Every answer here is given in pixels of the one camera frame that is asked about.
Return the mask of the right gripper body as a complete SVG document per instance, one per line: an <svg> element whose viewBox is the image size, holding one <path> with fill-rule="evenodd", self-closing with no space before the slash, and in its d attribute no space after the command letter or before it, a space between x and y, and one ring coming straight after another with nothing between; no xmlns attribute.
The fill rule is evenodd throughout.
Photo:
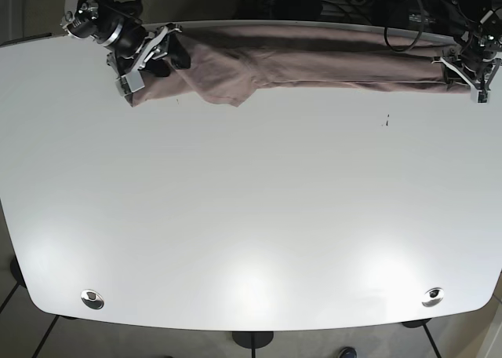
<svg viewBox="0 0 502 358"><path fill-rule="evenodd" d="M149 31L134 16L90 4L82 5L63 28L72 37L92 38L109 50L107 62L120 76L134 70L147 71L149 60L164 60L174 68L166 56L166 39L182 32L178 24Z"/></svg>

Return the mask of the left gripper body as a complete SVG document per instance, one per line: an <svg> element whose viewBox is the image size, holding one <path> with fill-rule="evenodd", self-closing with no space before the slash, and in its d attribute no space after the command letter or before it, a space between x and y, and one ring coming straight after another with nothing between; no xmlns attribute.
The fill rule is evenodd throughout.
<svg viewBox="0 0 502 358"><path fill-rule="evenodd" d="M495 75L501 67L501 39L492 35L478 37L467 34L467 38L453 37L457 47L448 49L439 57L434 57L433 64L455 71L470 89L489 90Z"/></svg>

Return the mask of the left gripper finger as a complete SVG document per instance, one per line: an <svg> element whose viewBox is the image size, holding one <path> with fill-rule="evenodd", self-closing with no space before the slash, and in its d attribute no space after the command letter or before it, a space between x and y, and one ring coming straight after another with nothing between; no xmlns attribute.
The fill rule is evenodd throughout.
<svg viewBox="0 0 502 358"><path fill-rule="evenodd" d="M443 75L448 88L465 87L465 81L455 71L443 68Z"/></svg>

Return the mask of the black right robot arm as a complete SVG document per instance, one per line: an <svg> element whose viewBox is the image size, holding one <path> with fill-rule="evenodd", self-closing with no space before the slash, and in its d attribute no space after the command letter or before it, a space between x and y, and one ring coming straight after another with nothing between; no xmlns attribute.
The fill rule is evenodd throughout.
<svg viewBox="0 0 502 358"><path fill-rule="evenodd" d="M107 64L119 76L146 71L167 77L172 68L190 68L191 57L177 38L181 26L148 30L142 12L142 0L65 0L61 26L71 37L91 38L107 49Z"/></svg>

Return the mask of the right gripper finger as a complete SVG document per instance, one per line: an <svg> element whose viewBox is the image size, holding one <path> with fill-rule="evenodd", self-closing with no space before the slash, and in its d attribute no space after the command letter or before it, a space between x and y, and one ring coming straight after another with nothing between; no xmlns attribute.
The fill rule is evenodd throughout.
<svg viewBox="0 0 502 358"><path fill-rule="evenodd" d="M175 34L170 34L166 39L166 56L175 69L187 70L191 68L191 56Z"/></svg>
<svg viewBox="0 0 502 358"><path fill-rule="evenodd" d="M171 73L169 65L164 60L149 60L147 62L147 72L157 78L169 77Z"/></svg>

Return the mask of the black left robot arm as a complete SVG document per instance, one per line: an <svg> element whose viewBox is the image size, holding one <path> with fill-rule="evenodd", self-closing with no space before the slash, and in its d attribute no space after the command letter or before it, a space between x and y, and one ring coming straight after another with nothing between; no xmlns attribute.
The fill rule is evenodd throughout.
<svg viewBox="0 0 502 358"><path fill-rule="evenodd" d="M457 48L444 50L445 82L469 86L474 102L489 100L490 86L501 67L501 0L423 0L436 26Z"/></svg>

